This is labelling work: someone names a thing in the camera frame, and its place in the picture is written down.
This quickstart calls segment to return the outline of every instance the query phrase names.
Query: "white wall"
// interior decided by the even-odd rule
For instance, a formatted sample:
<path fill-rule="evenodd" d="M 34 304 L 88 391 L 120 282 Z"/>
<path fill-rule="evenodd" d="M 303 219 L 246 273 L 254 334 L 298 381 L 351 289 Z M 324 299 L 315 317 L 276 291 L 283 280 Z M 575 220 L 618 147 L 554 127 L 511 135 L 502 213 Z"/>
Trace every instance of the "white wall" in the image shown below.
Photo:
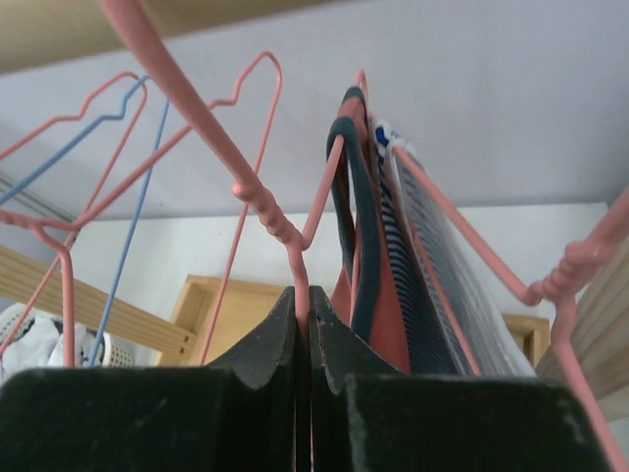
<path fill-rule="evenodd" d="M 462 212 L 527 283 L 545 276 L 559 261 L 567 243 L 585 237 L 606 212 L 606 204 L 463 208 Z M 303 214 L 289 215 L 302 228 Z M 118 297 L 168 319 L 189 273 L 221 276 L 237 217 L 145 220 L 118 288 Z M 76 277 L 108 291 L 118 263 L 128 221 L 90 224 L 72 251 Z M 552 319 L 552 307 L 522 306 L 483 266 L 467 243 L 464 252 L 477 269 L 502 312 L 535 314 Z M 311 284 L 332 288 L 341 265 L 336 217 L 323 216 L 312 247 L 306 252 Z M 284 248 L 254 216 L 243 232 L 232 278 L 292 284 Z"/>
<path fill-rule="evenodd" d="M 39 216 L 22 204 L 13 201 L 6 202 L 2 205 L 2 209 L 28 214 L 29 216 Z M 49 231 L 49 234 L 58 240 L 65 238 L 65 233 L 62 231 L 52 230 Z M 46 264 L 50 264 L 56 256 L 53 250 L 35 238 L 30 231 L 2 223 L 0 223 L 0 245 Z M 12 300 L 0 298 L 0 312 L 12 303 Z"/>

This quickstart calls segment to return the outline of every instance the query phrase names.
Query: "striped fabric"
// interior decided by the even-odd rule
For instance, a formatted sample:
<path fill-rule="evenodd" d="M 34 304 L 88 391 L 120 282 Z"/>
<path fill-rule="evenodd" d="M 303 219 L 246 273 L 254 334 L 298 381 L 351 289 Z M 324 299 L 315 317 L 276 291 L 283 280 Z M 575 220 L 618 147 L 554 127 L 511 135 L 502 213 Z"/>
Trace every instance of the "striped fabric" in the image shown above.
<path fill-rule="evenodd" d="M 429 292 L 429 281 L 421 277 L 410 251 L 411 244 L 400 230 L 385 175 L 386 137 L 382 128 L 372 127 L 377 150 L 377 174 L 384 234 L 393 272 L 395 289 L 406 328 L 411 371 L 415 374 L 467 374 L 469 364 L 460 352 L 460 345 L 451 332 L 445 316 L 435 312 Z"/>
<path fill-rule="evenodd" d="M 378 155 L 384 155 L 388 169 L 389 188 L 401 209 L 401 227 L 410 234 L 410 226 L 417 232 L 430 268 L 436 279 L 429 275 L 429 268 L 417 248 L 415 257 L 428 288 L 429 298 L 443 329 L 450 352 L 457 362 L 458 372 L 472 374 L 470 363 L 462 349 L 462 342 L 469 344 L 471 355 L 478 362 L 484 375 L 532 375 L 533 369 L 509 334 L 501 314 L 488 298 L 478 279 L 453 239 L 442 210 L 435 204 L 426 189 L 419 184 L 403 165 L 391 156 L 394 145 L 407 151 L 417 162 L 413 147 L 384 122 L 376 120 L 373 134 L 378 144 Z M 457 337 L 448 319 L 436 286 L 445 294 L 445 303 L 454 314 L 464 338 Z"/>

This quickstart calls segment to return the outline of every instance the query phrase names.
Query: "laundry basket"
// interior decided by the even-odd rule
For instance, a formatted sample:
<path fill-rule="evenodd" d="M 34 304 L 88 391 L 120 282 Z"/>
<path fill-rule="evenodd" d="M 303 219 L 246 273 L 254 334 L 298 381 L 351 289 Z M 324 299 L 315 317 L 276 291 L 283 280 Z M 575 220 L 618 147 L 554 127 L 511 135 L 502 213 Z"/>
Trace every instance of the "laundry basket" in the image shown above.
<path fill-rule="evenodd" d="M 25 307 L 26 305 L 22 303 L 15 303 L 0 313 L 0 343 L 7 338 L 13 326 L 18 322 L 18 318 L 24 312 Z M 57 315 L 33 308 L 20 325 L 14 341 L 24 336 L 30 324 L 34 322 L 35 317 L 45 317 L 57 323 L 62 322 L 61 317 Z M 96 335 L 96 332 L 92 329 L 88 329 L 87 332 L 91 333 L 91 335 Z M 102 367 L 132 367 L 134 364 L 131 350 L 123 342 L 107 332 L 103 335 L 99 351 L 96 362 Z"/>

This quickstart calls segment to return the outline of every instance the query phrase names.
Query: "ceiling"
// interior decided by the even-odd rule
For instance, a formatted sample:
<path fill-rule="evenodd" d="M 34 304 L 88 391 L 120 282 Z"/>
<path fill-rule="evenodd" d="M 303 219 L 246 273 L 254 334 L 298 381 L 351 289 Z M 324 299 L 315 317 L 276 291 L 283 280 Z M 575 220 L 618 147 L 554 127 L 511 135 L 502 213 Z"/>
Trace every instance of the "ceiling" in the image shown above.
<path fill-rule="evenodd" d="M 429 175 L 459 206 L 609 201 L 629 181 L 629 2 L 624 0 L 372 0 L 330 5 L 169 39 L 200 94 L 231 94 L 263 49 L 283 69 L 283 91 L 262 182 L 289 212 L 306 211 L 325 163 L 326 134 L 345 89 L 364 68 L 372 111 L 418 149 Z M 121 70 L 127 52 L 0 77 L 0 148 L 51 115 L 75 113 Z M 275 75 L 263 62 L 240 104 L 216 116 L 253 161 Z M 0 162 L 22 178 L 94 117 L 120 110 L 131 79 L 98 98 L 81 124 L 57 125 Z M 150 155 L 164 97 L 148 103 L 114 167 L 111 189 Z M 135 111 L 99 126 L 31 184 L 79 213 Z M 165 137 L 183 125 L 171 109 Z M 156 166 L 145 217 L 235 214 L 233 179 L 195 135 Z M 137 183 L 103 217 L 129 217 Z"/>

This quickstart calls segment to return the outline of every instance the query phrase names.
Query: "blue wire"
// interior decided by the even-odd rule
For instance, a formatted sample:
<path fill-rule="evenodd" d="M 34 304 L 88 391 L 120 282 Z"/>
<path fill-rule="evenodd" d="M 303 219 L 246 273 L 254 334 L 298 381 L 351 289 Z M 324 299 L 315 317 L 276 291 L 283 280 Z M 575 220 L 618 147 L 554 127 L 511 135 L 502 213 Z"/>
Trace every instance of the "blue wire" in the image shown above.
<path fill-rule="evenodd" d="M 30 185 L 34 180 L 38 179 L 41 174 L 43 174 L 46 170 L 52 167 L 59 159 L 61 159 L 64 155 L 66 155 L 70 150 L 72 150 L 78 143 L 80 143 L 89 133 L 91 133 L 100 123 L 103 121 L 120 121 L 127 114 L 127 103 L 137 89 L 149 79 L 148 76 L 144 76 L 140 78 L 125 94 L 122 99 L 122 103 L 120 104 L 120 113 L 117 115 L 100 115 L 94 121 L 92 121 L 89 125 L 87 125 L 80 133 L 78 133 L 72 140 L 70 140 L 65 146 L 59 149 L 52 157 L 50 157 L 47 161 L 37 167 L 31 174 L 16 185 L 14 185 L 11 189 L 9 189 L 4 194 L 0 195 L 0 205 L 5 204 L 9 200 L 11 200 L 16 194 L 21 192 L 24 188 Z"/>
<path fill-rule="evenodd" d="M 166 103 L 164 105 L 164 112 L 161 115 L 161 122 L 159 123 L 159 129 L 157 130 L 155 144 L 153 145 L 153 152 L 159 149 L 161 136 L 164 133 L 164 126 L 166 124 L 166 116 L 168 116 L 168 107 L 169 102 L 168 100 L 166 100 Z M 127 259 L 127 254 L 129 253 L 129 248 L 131 247 L 131 240 L 134 237 L 134 232 L 136 231 L 136 226 L 138 225 L 138 220 L 140 219 L 140 213 L 144 204 L 144 198 L 146 197 L 146 191 L 148 190 L 148 183 L 150 182 L 150 175 L 152 174 L 152 171 L 153 168 L 150 167 L 144 174 L 144 181 L 142 185 L 142 190 L 140 191 L 140 196 L 138 197 L 138 203 L 136 204 L 136 211 L 134 213 L 133 219 L 131 220 L 129 231 L 127 232 L 127 239 L 122 249 L 122 254 L 120 255 L 120 261 L 118 262 L 118 268 L 116 269 L 116 275 L 114 276 L 111 290 L 109 290 L 109 295 L 107 295 L 107 302 L 105 303 L 105 308 L 102 312 L 102 317 L 100 318 L 100 325 L 98 326 L 98 331 L 96 332 L 96 342 L 94 343 L 94 347 L 92 348 L 91 354 L 89 355 L 90 367 L 93 367 L 96 362 L 96 356 L 98 355 L 98 346 L 100 346 L 100 343 L 102 342 L 103 334 L 105 332 L 105 328 L 107 327 L 107 322 L 109 321 L 111 306 L 113 305 L 114 297 L 116 296 L 116 290 L 118 290 L 118 284 L 120 283 L 122 270 Z"/>

